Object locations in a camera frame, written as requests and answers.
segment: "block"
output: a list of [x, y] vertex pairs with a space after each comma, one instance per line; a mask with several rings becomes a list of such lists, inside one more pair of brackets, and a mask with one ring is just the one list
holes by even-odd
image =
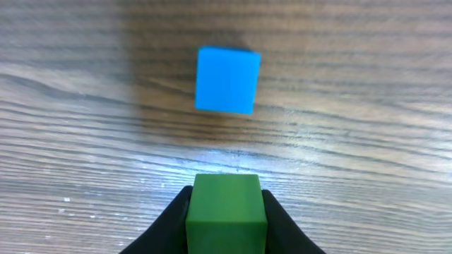
[[252, 114], [261, 55], [221, 47], [198, 51], [195, 108]]
[[185, 227], [189, 254], [264, 254], [267, 218], [258, 176], [197, 174]]

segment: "gripped green block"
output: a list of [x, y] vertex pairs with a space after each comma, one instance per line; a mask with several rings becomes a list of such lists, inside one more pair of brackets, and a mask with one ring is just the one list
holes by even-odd
[[189, 254], [264, 254], [267, 218], [258, 176], [197, 174], [185, 226]]

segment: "wood grain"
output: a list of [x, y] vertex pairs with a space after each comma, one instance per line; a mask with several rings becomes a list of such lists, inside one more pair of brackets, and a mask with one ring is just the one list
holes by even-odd
[[[263, 62], [194, 110], [197, 48]], [[118, 253], [203, 173], [327, 253], [452, 253], [452, 1], [0, 0], [0, 253]]]

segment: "green cube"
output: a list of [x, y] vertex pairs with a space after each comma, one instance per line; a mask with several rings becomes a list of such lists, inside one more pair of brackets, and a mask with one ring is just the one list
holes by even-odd
[[197, 174], [185, 226], [189, 254], [264, 254], [267, 218], [258, 176]]

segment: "blue block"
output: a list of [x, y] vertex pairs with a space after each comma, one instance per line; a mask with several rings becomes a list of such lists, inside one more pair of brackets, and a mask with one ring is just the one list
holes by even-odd
[[260, 63], [261, 55], [256, 52], [201, 47], [195, 108], [252, 114]]

